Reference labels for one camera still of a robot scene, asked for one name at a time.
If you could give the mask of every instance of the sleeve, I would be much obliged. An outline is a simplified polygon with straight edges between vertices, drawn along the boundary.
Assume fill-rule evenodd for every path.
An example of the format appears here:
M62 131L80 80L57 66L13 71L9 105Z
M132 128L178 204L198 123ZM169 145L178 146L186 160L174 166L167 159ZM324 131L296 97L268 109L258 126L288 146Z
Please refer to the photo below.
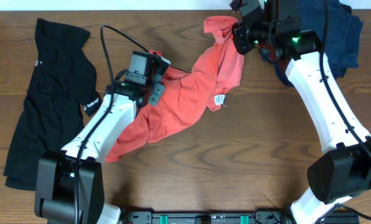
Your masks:
M73 57L73 73L69 77L69 95L76 99L88 116L96 112L101 98L95 90L96 69L82 51Z

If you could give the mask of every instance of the white logo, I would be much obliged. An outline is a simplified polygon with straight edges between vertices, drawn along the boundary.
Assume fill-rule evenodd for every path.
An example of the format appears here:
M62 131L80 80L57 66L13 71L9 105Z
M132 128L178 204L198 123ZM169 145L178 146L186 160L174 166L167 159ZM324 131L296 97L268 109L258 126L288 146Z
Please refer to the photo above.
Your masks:
M95 101L93 101L93 102L91 102L91 103L89 103L89 104L87 104L86 106L83 106L83 109L84 110L87 110L87 108L91 108L94 104L96 104L96 103L98 103L98 100L100 100L100 99L96 99Z

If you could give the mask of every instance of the clothing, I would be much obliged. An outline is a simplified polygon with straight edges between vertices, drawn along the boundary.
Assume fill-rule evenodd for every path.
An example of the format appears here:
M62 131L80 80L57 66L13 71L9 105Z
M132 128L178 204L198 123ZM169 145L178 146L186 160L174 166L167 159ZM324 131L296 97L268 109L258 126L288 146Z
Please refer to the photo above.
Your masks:
M79 27L37 20L39 56L7 155L6 186L35 190L44 152L59 152L83 129L79 103L89 116L99 108L96 70L82 52L89 36Z
M326 55L334 78L344 77L347 68L358 68L360 33L363 23L352 16L352 8L339 0L328 0L329 27L326 41ZM298 13L301 30L314 30L322 40L324 33L324 3L322 1L299 0ZM261 51L262 59L270 62L267 52ZM275 63L278 78L287 86L293 86Z
M157 142L188 128L198 121L206 107L212 111L220 109L214 96L228 93L241 80L244 58L237 53L231 33L236 22L236 18L228 16L205 20L204 32L214 35L214 46L199 57L190 73L167 69L161 80L166 89L157 106L141 109L117 139L106 162L117 161L147 142Z

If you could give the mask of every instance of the red cloth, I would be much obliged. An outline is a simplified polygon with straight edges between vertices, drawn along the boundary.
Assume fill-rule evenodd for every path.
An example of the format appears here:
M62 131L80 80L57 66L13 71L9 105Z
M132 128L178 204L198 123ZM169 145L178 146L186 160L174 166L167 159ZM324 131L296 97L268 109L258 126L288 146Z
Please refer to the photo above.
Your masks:
M166 87L156 106L147 105L116 140L106 162L118 161L120 156L148 143L178 133L198 121L208 107L219 110L214 96L226 94L239 86L243 56L238 54L231 33L238 22L229 16L213 16L204 22L204 32L215 37L213 47L202 54L191 73L169 67L162 82Z

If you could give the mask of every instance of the dark blue cloth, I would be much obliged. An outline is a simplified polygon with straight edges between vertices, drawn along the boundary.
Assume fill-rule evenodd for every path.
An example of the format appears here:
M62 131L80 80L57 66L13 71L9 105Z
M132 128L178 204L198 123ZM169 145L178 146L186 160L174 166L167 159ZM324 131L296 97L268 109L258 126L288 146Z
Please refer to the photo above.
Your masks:
M334 78L343 78L347 68L359 67L357 58L363 23L359 17L351 14L350 6L341 4L339 0L328 0L328 4L329 27L326 54ZM301 17L301 30L314 30L322 40L325 19L323 0L299 0L298 12ZM265 54L262 54L262 58L268 60ZM292 86L279 68L276 68L276 73L285 85Z

